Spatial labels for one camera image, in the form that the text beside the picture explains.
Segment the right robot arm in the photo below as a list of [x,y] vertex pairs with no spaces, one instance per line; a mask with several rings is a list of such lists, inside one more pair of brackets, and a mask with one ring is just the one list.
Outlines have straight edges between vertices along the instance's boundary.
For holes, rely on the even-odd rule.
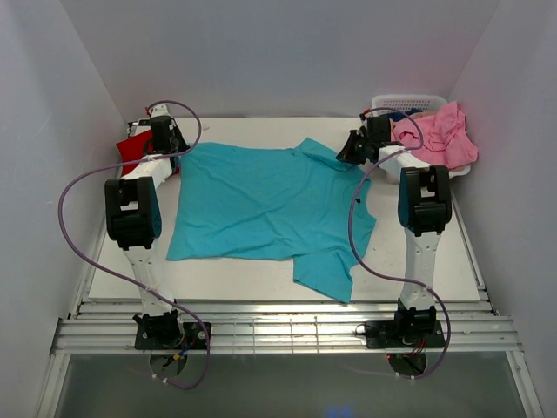
[[453,214],[449,170],[419,160],[412,148],[393,141],[389,118],[372,111],[359,118],[360,128],[350,131],[337,159],[352,165],[371,162],[398,180],[398,219],[406,238],[405,275],[399,279],[403,288],[394,317],[368,321],[361,335],[369,348],[443,347],[433,276],[441,234]]

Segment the teal t shirt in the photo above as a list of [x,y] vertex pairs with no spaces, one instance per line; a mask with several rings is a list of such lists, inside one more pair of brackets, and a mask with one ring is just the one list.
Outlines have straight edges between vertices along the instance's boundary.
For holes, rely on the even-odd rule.
[[180,179],[168,260],[292,260],[295,283],[351,300],[376,225],[360,168],[311,138],[287,149],[203,143],[181,158]]

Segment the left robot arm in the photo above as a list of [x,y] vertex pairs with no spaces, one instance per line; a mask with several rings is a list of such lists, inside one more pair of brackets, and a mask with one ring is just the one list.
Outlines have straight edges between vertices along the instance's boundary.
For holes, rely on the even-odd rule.
[[189,146],[166,106],[156,106],[145,122],[146,131],[118,147],[124,163],[121,177],[104,184],[106,226],[139,284],[142,313],[134,317],[139,343],[174,348],[183,341],[185,328],[155,266],[163,229],[157,189],[178,170],[179,159],[173,155]]

